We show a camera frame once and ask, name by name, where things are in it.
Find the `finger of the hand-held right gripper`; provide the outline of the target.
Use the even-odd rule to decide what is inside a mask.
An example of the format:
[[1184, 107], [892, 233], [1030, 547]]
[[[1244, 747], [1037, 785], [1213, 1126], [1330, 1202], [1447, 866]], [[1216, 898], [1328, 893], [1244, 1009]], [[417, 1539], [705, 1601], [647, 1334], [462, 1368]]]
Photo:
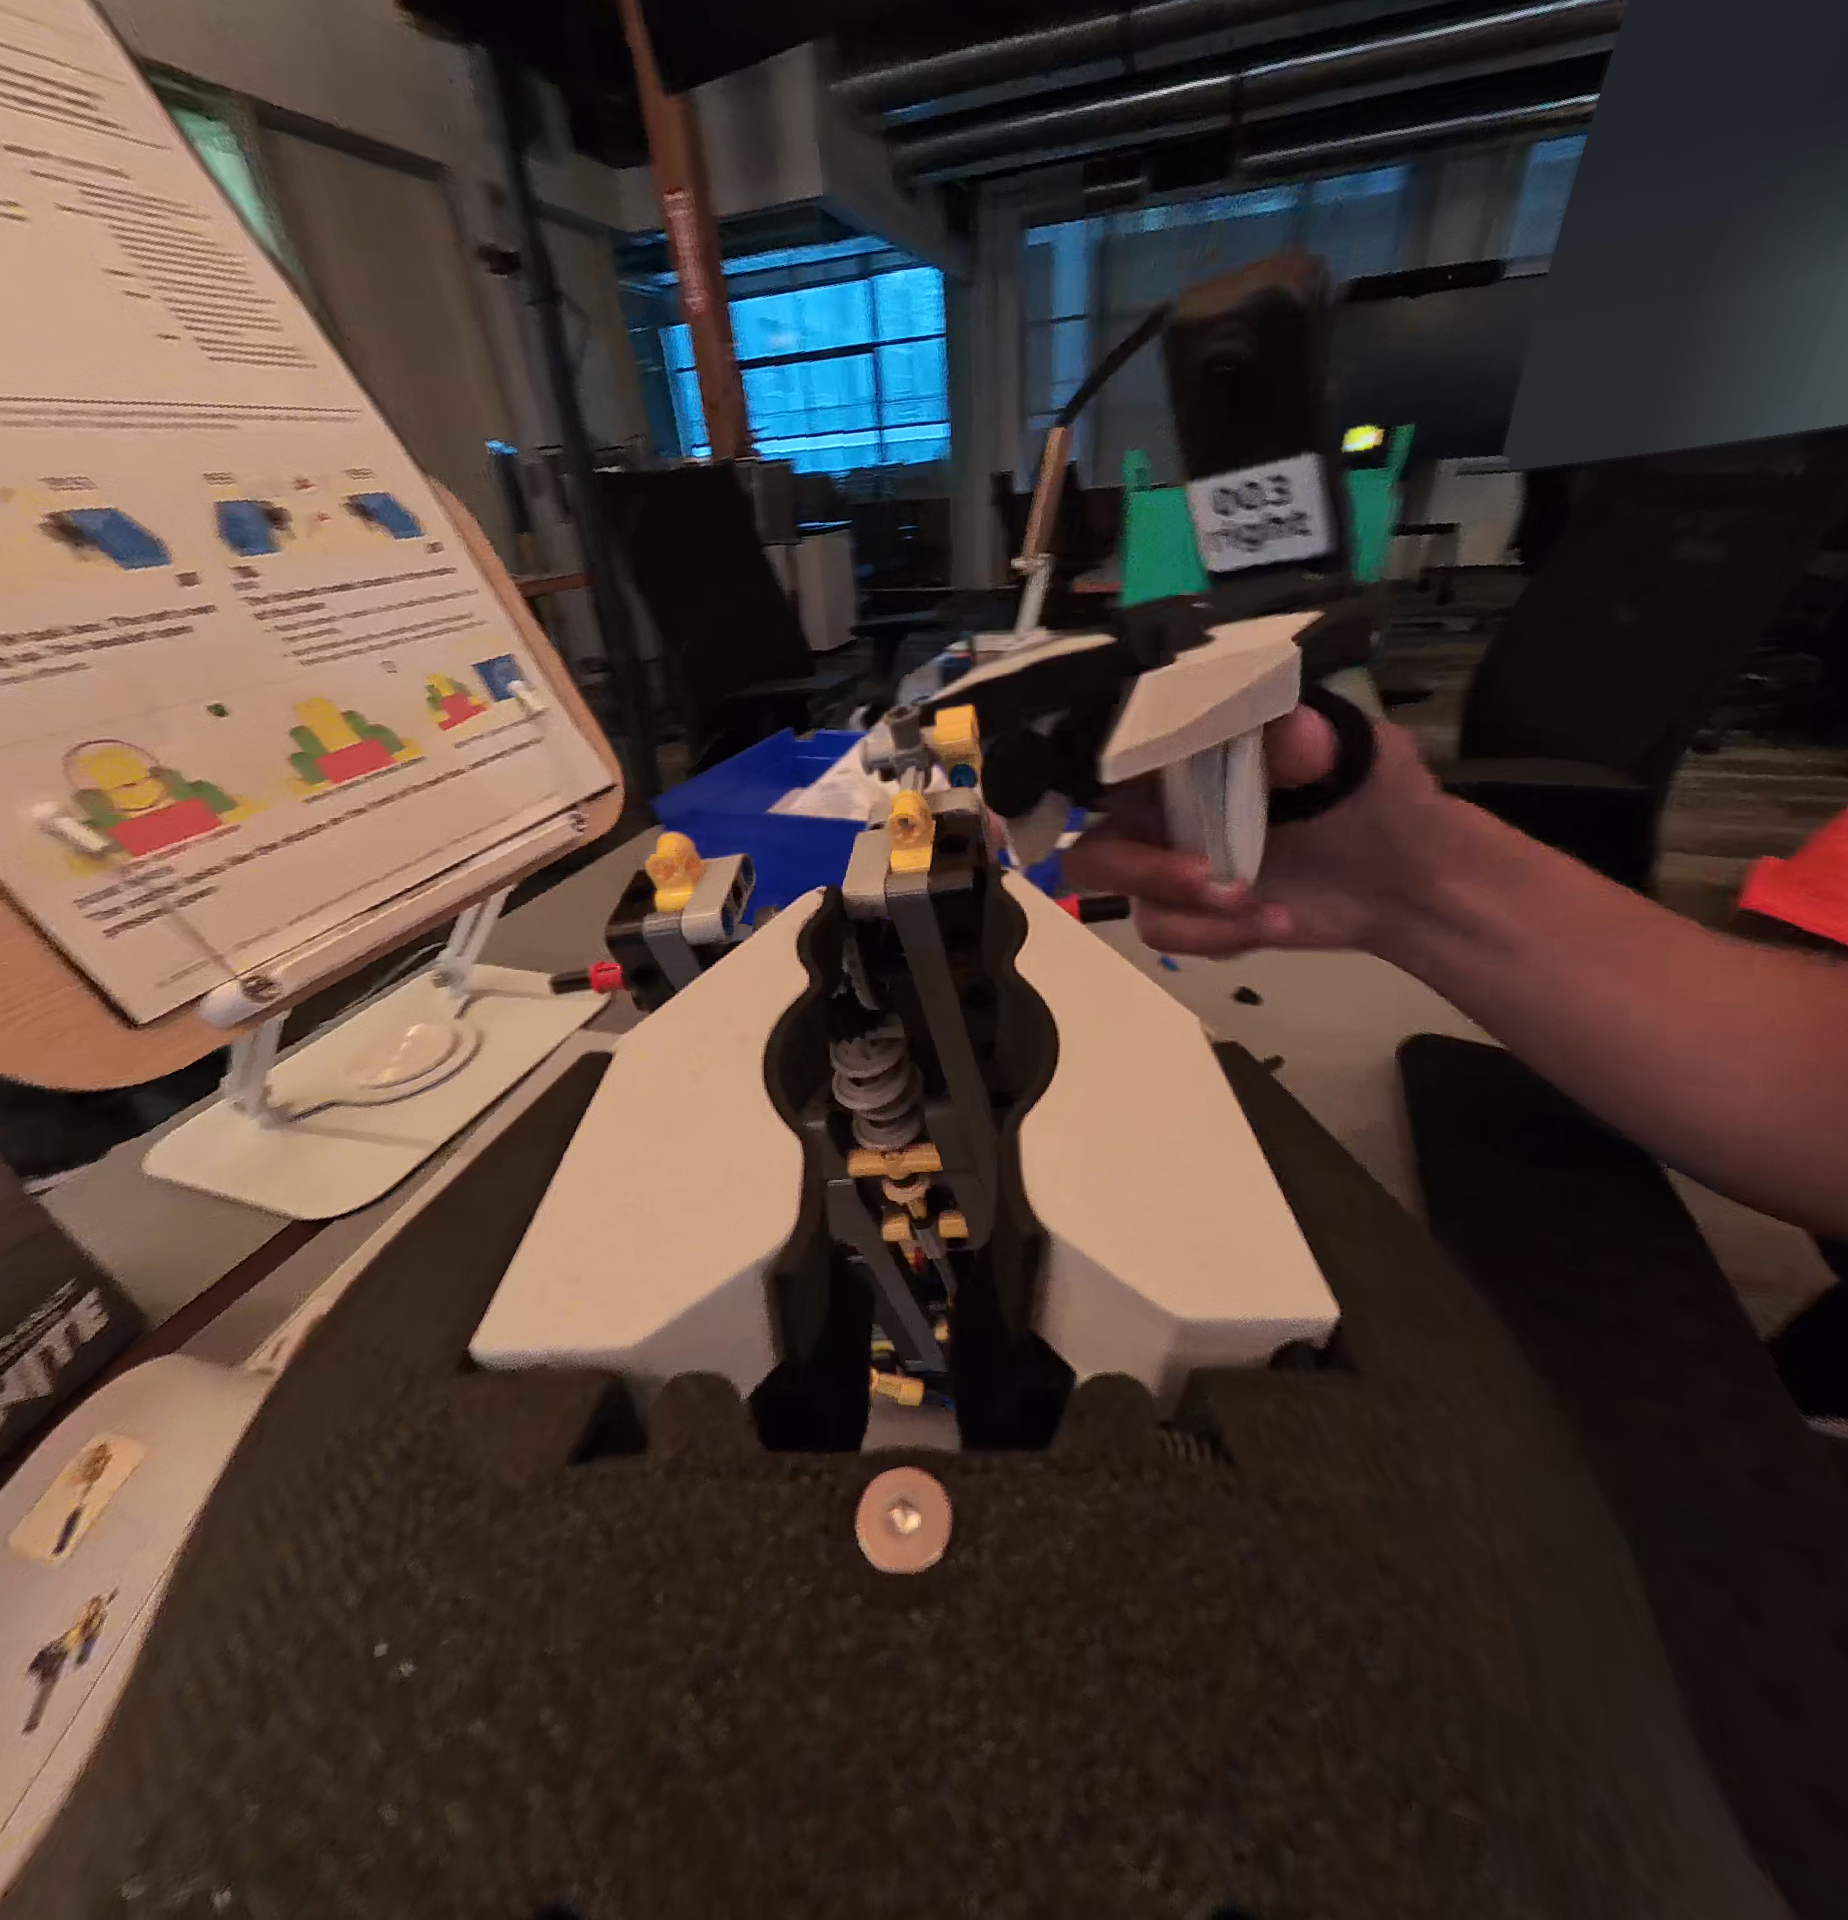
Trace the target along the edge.
[[1302, 695], [1302, 637], [1321, 613], [1217, 624], [1208, 642], [1139, 675], [1105, 735], [1106, 786], [1220, 751], [1285, 719]]
[[1033, 724], [1123, 693], [1123, 642], [1118, 634], [1056, 634], [1011, 647], [959, 682], [927, 697], [918, 711], [937, 724], [972, 708], [976, 724]]

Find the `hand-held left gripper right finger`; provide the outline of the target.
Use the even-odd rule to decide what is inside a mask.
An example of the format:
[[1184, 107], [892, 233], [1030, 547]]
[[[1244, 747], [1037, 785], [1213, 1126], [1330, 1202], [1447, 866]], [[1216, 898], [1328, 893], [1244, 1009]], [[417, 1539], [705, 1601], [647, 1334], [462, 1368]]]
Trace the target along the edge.
[[1202, 1023], [1022, 876], [1016, 973], [1056, 1020], [1019, 1128], [1048, 1250], [1033, 1332], [1074, 1381], [1184, 1391], [1210, 1369], [1321, 1350], [1326, 1281]]

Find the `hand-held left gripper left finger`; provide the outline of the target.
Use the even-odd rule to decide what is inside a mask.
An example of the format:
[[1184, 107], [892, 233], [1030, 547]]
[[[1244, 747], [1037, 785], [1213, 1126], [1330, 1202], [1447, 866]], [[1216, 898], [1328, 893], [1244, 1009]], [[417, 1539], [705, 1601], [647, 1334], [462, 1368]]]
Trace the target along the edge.
[[806, 891], [616, 1043], [472, 1335], [480, 1369], [758, 1389], [838, 1364], [844, 1266], [766, 1072], [810, 989], [799, 942], [837, 904]]

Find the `yellow black brick car model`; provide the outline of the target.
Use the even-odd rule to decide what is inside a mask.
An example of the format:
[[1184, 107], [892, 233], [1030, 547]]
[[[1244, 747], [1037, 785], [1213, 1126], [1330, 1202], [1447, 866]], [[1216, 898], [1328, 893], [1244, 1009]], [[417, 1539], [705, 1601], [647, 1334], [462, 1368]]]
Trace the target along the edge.
[[1019, 1163], [1057, 1031], [1016, 973], [1028, 919], [980, 783], [937, 758], [861, 831], [838, 904], [799, 942], [810, 989], [768, 1041], [768, 1091], [805, 1136], [844, 1266], [838, 1364], [734, 1386], [772, 1452], [865, 1443], [880, 1340], [980, 1448], [1041, 1444], [1071, 1389], [1033, 1332], [1048, 1241]]

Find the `person's right forearm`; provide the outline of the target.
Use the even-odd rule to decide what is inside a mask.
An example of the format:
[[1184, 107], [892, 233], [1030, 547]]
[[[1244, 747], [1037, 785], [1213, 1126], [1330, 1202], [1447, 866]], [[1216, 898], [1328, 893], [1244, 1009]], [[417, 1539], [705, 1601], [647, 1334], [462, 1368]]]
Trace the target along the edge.
[[1848, 1241], [1848, 957], [1699, 927], [1442, 792], [1402, 817], [1406, 973], [1657, 1162]]

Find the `grey desk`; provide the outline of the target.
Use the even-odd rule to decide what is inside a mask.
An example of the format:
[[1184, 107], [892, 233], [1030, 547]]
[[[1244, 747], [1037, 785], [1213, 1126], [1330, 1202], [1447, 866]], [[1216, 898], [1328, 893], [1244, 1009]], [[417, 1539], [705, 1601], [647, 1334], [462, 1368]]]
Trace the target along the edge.
[[[1417, 1033], [1479, 1041], [1476, 1023], [1417, 979], [1361, 954], [1181, 958], [1167, 969], [1123, 922], [1092, 932], [1151, 973], [1213, 1038], [1244, 1043], [1270, 1065], [1408, 1213], [1424, 1213], [1394, 1051]], [[239, 1364], [293, 1320], [330, 1275], [448, 1185], [549, 1091], [566, 1062], [605, 1048], [608, 1036], [636, 1020], [625, 997], [611, 998], [578, 1041], [537, 1067], [476, 1128], [358, 1213], [289, 1221], [161, 1183], [144, 1173], [144, 1141], [65, 1174], [38, 1191], [38, 1202], [142, 1309], [147, 1335], [135, 1359], [187, 1353]], [[1672, 1183], [1762, 1335], [1848, 1280], [1848, 1252], [1827, 1253], [1803, 1231], [1685, 1177]]]

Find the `person's right hand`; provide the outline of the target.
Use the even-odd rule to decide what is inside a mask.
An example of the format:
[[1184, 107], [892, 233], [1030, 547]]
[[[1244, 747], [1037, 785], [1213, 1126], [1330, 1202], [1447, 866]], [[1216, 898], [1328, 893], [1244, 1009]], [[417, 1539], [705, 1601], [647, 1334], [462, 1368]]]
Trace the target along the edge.
[[1153, 778], [1114, 792], [1063, 874], [1080, 893], [1125, 901], [1142, 942], [1172, 957], [1386, 957], [1455, 870], [1465, 807], [1442, 792], [1408, 733], [1377, 721], [1373, 744], [1373, 769], [1348, 800], [1268, 834], [1254, 881], [1220, 879], [1206, 857], [1171, 846]]

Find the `green plastic bin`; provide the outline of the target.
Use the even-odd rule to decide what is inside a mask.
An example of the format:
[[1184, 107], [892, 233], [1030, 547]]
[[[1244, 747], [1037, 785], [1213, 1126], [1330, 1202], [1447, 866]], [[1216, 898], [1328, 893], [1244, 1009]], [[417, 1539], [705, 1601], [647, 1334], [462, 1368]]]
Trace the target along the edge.
[[1303, 451], [1184, 486], [1155, 485], [1150, 459], [1129, 453], [1120, 607], [1244, 586], [1377, 586], [1413, 449], [1413, 424], [1356, 424], [1340, 474]]

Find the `blue plastic bin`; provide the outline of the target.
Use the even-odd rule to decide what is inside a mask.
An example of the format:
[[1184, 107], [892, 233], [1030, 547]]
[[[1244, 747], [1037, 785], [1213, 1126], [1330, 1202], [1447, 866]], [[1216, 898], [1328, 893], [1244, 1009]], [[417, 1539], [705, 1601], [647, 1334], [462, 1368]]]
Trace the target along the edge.
[[894, 785], [865, 766], [865, 733], [779, 731], [657, 798], [657, 819], [698, 853], [748, 855], [752, 909], [843, 886], [861, 831]]

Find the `toy car set box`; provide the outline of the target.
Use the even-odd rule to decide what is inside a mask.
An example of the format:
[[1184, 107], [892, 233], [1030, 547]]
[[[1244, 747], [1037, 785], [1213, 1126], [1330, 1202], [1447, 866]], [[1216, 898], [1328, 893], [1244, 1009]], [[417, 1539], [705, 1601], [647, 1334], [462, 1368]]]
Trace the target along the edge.
[[144, 1311], [0, 1158], [0, 1469], [144, 1334]]

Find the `orange traffic cone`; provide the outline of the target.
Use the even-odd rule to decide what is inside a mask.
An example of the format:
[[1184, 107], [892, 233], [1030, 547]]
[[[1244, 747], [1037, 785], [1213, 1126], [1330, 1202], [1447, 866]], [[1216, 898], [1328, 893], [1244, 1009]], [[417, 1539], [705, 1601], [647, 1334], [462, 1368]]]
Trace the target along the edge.
[[1758, 859], [1738, 909], [1848, 948], [1848, 807], [1792, 855]]

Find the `open instruction booklet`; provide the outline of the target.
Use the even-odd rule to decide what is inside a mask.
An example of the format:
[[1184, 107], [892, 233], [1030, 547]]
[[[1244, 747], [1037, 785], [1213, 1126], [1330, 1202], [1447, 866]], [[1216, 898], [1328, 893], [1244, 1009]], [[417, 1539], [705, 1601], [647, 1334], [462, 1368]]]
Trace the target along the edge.
[[275, 1371], [159, 1356], [0, 1490], [0, 1896], [117, 1708], [171, 1569]]

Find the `printed instruction sheet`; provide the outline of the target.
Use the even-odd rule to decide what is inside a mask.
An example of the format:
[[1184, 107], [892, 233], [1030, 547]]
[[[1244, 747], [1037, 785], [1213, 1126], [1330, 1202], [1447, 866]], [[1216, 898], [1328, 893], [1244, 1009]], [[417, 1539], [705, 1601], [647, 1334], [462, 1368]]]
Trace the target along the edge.
[[0, 4], [0, 897], [123, 1020], [618, 769], [92, 4]]

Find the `wooden post red sign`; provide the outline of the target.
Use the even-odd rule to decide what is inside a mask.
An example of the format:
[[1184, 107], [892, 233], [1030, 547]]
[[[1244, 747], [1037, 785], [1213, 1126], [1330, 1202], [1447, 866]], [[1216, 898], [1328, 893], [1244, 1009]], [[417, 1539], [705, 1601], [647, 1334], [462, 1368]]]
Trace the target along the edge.
[[751, 459], [755, 446], [698, 110], [689, 97], [674, 95], [662, 81], [646, 7], [620, 2], [618, 13], [640, 88], [652, 181], [678, 276], [678, 301], [692, 335], [712, 457], [719, 464]]

